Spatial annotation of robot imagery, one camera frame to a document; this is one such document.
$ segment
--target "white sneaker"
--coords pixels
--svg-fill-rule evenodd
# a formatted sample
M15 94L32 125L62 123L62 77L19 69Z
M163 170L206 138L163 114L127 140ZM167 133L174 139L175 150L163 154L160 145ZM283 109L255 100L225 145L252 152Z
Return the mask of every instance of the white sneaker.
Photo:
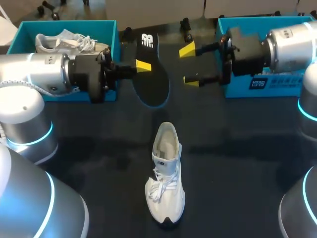
M90 39L89 36L74 34L66 29L57 36L37 34L35 37L37 53L64 53L70 59L82 54L96 55L108 47L106 44L97 43L96 40Z
M180 165L181 152L182 145L178 142L175 127L169 122L162 123L152 152L157 180L149 178L145 184L145 196L152 216L164 225L175 224L182 216L185 207Z

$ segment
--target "shoelace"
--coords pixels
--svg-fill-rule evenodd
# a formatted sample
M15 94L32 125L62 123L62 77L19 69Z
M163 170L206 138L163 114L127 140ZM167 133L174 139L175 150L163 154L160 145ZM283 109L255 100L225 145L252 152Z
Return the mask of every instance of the shoelace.
M95 44L97 40L90 39L90 36L84 36L81 34L75 34L78 36L77 42L79 43L77 46L72 46L72 48L81 48L82 51L93 51L95 49Z
M179 173L179 161L177 162L175 172L170 176L165 176L158 171L155 167L153 169L155 176L157 177L157 181L155 181L151 189L149 191L149 197L154 201L160 201L164 191L166 190L176 190L177 187L177 179Z

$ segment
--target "black tabletop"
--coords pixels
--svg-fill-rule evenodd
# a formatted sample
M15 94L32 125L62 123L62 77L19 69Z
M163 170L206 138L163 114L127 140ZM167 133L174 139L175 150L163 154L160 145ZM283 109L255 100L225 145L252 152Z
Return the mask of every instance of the black tabletop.
M183 76L215 72L212 54L179 60L182 44L161 44L171 93L163 108L144 106L132 82L116 102L46 103L60 149L44 166L85 199L90 238L280 238L277 212L284 191L282 161L300 157L296 98L225 99L218 85L183 84ZM123 60L135 56L123 46ZM151 150L159 125L175 125L183 145L186 204L179 226L159 228L146 204Z

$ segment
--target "blue box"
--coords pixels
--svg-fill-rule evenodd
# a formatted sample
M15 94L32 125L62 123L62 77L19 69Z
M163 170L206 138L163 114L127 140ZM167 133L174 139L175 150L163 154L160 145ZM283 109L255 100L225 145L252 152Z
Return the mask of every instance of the blue box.
M112 59L120 61L120 42L115 20L78 20L78 21L24 21L12 41L7 54L24 54L35 52L35 36L39 33L56 36L63 29L84 36L90 36L100 43L111 46ZM105 101L115 101L116 91L108 91ZM65 97L43 96L48 102L88 102L86 92L78 92Z
M258 33L260 39L264 40L271 29L314 20L311 16L219 18L216 39L219 40L228 28L239 26L241 34ZM221 70L222 63L219 52L215 52L215 56L217 67ZM232 74L230 84L224 86L225 96L226 98L299 96L304 72L305 70L295 73L272 74L269 68L264 68L262 74L254 77L249 75L234 77Z

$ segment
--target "robotic arm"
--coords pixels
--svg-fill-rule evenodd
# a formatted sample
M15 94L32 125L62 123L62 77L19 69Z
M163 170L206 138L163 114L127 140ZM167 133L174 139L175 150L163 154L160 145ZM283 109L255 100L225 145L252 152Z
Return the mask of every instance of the robotic arm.
M136 62L115 64L109 50L69 59L63 54L16 54L0 56L0 87L25 85L51 97L88 92L92 103L104 102L116 81L139 72Z
M271 30L261 42L257 34L243 36L238 27L228 29L219 42L196 49L192 42L180 50L182 56L198 56L219 50L222 72L211 78L185 78L185 82L230 83L230 76L255 75L269 67L273 73L306 69L298 100L299 132L305 147L294 170L306 170L313 165L317 145L317 22L305 22ZM278 210L278 221L284 238L314 238L317 234L317 206L315 200L317 169L312 167L296 185L284 195Z
M271 30L261 41L258 34L244 36L239 27L229 28L219 42L196 48L195 42L180 50L180 57L199 56L218 50L222 72L212 78L185 78L185 82L230 83L234 76L255 75L269 67L273 73L306 69L316 59L317 22L305 22Z

